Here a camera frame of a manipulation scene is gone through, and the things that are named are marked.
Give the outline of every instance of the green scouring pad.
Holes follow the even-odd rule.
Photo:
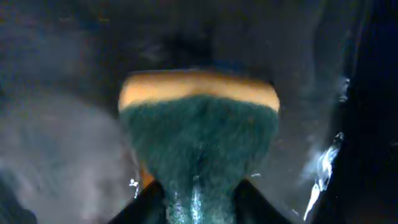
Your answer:
[[[271,86],[201,71],[143,73],[126,82],[119,110],[164,187],[171,224],[235,223],[233,190],[277,131]]]

